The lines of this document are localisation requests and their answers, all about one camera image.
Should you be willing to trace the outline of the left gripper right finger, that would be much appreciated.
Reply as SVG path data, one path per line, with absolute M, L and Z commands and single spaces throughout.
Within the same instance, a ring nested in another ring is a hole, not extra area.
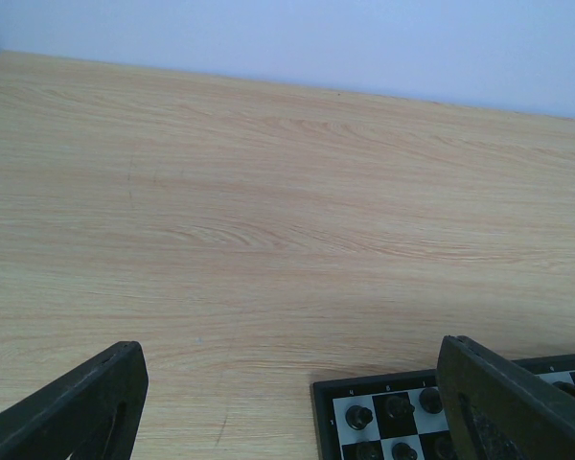
M 436 382 L 460 459 L 575 459 L 575 354 L 508 360 L 442 341 Z

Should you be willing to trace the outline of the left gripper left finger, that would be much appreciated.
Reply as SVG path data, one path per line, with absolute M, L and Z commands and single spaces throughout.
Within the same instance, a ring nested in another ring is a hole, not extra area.
M 0 412 L 0 459 L 128 459 L 149 387 L 137 341 L 120 341 Z

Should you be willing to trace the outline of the black magnetic chess board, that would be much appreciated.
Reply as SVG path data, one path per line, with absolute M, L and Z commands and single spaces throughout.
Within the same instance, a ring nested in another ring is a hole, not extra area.
M 322 459 L 575 459 L 575 354 L 444 338 L 436 367 L 315 382 Z

